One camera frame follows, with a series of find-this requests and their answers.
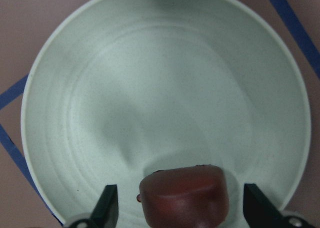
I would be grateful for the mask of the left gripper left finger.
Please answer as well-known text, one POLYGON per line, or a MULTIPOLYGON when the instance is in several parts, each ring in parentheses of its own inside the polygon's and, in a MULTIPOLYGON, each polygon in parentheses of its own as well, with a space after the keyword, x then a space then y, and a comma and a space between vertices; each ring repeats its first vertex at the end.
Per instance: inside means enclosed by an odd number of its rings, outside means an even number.
POLYGON ((107 185, 100 195, 90 217, 90 227, 115 228, 118 221, 118 188, 107 185))

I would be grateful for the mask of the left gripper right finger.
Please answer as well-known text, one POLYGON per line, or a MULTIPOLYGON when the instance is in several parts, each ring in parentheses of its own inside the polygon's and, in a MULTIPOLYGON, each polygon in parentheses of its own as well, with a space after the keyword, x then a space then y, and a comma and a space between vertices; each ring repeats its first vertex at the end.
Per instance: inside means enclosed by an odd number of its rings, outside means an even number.
POLYGON ((249 227, 280 227, 283 215, 254 183, 243 186, 243 215, 249 227))

